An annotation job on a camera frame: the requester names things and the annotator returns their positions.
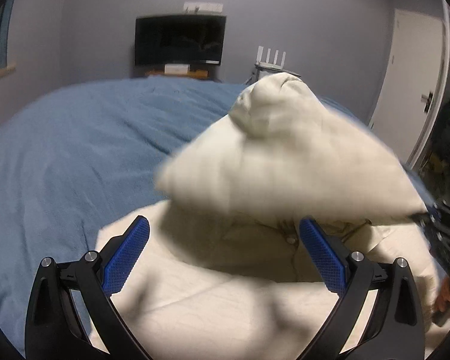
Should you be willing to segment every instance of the television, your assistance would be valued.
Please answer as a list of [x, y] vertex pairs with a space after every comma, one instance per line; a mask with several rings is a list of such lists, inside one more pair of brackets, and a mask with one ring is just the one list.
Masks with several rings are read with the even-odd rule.
[[222, 62], [225, 16], [166, 15], [138, 17], [135, 66], [215, 64]]

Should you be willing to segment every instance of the door handle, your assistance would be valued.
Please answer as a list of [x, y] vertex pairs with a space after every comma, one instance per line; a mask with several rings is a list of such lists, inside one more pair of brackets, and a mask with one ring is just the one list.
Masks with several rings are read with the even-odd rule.
[[422, 102], [426, 103], [425, 104], [425, 109], [423, 110], [423, 112], [425, 112], [426, 114], [428, 114], [428, 110], [430, 110], [430, 106], [432, 104], [432, 99], [433, 99], [433, 92], [430, 92], [430, 94], [428, 96], [426, 95], [422, 95]]

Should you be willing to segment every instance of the window sill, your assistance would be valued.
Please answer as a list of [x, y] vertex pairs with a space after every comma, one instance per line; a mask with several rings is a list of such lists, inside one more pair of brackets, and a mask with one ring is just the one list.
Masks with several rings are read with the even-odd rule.
[[11, 64], [4, 69], [0, 69], [0, 79], [13, 73], [17, 68], [16, 64]]

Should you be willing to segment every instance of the white pillow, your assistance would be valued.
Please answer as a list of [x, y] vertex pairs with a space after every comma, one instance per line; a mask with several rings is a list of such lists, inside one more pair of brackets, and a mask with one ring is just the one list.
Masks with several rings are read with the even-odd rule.
[[287, 73], [246, 88], [165, 163], [156, 187], [181, 205], [264, 223], [389, 223], [426, 210], [390, 149]]

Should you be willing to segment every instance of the bed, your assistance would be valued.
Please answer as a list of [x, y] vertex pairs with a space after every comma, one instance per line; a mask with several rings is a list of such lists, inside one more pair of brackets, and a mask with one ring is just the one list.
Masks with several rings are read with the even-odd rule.
[[0, 327], [20, 352], [41, 259], [76, 260], [99, 229], [162, 200], [157, 166], [226, 115], [243, 89], [159, 76], [91, 82], [44, 96], [0, 129]]

